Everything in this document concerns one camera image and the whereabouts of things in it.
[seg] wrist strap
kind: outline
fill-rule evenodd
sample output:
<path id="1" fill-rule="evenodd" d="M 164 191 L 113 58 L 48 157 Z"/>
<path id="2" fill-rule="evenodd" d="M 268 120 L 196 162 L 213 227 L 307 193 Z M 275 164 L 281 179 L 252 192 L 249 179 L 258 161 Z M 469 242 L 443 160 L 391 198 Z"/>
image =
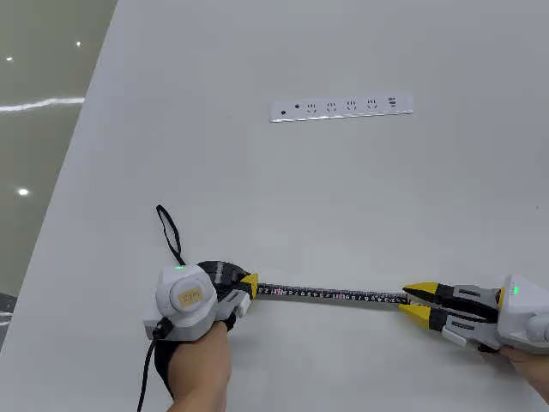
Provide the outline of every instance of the wrist strap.
<path id="1" fill-rule="evenodd" d="M 173 222 L 172 217 L 170 216 L 168 211 L 164 208 L 164 206 L 162 206 L 161 204 L 156 206 L 156 213 L 158 213 L 158 217 L 159 217 L 160 221 L 162 222 L 162 227 L 164 228 L 164 236 L 166 237 L 166 242 L 168 242 L 168 247 L 172 251 L 173 256 L 176 258 L 176 260 L 179 262 L 179 264 L 181 266 L 184 266 L 185 261 L 181 257 L 181 241 L 179 239 L 179 231 L 175 227 L 175 223 Z M 170 241 L 170 238 L 168 238 L 168 233 L 166 232 L 166 224 L 164 223 L 164 219 L 162 218 L 162 216 L 164 216 L 166 218 L 168 224 L 170 225 L 170 228 L 173 231 L 173 237 L 175 238 L 175 243 L 176 243 L 177 249 L 172 246 L 172 242 Z"/>

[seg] white power strip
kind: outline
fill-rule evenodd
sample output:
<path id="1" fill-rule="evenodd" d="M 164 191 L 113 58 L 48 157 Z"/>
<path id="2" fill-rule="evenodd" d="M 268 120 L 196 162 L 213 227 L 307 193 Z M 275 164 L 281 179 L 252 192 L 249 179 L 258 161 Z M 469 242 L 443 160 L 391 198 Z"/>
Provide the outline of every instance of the white power strip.
<path id="1" fill-rule="evenodd" d="M 372 94 L 366 97 L 276 101 L 271 106 L 270 121 L 278 123 L 411 113 L 413 113 L 413 97 L 410 93 Z"/>

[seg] floor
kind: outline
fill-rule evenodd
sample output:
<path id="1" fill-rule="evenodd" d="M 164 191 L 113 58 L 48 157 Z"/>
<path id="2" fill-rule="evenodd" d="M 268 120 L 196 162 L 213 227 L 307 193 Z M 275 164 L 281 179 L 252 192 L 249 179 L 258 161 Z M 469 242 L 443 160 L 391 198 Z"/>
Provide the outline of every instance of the floor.
<path id="1" fill-rule="evenodd" d="M 21 289 L 115 4 L 0 5 L 0 294 Z"/>

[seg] hand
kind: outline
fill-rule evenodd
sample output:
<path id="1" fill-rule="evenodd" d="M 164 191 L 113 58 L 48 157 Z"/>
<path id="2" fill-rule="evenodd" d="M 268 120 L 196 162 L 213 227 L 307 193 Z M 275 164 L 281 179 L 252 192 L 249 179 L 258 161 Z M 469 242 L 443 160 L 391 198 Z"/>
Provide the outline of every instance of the hand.
<path id="1" fill-rule="evenodd" d="M 499 353 L 509 358 L 515 369 L 549 403 L 549 355 L 527 354 L 503 347 Z"/>
<path id="2" fill-rule="evenodd" d="M 173 394 L 170 412 L 223 412 L 231 376 L 231 354 L 226 326 L 216 322 L 196 342 L 179 345 L 168 368 Z"/>

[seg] label sticker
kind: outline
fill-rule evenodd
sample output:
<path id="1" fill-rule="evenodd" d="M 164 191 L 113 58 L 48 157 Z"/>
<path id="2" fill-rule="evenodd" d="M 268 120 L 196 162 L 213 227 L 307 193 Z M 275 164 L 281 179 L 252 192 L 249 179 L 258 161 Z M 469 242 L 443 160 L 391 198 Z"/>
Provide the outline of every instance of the label sticker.
<path id="1" fill-rule="evenodd" d="M 178 298 L 181 306 L 186 307 L 202 300 L 202 290 L 200 288 L 188 289 L 180 294 Z"/>

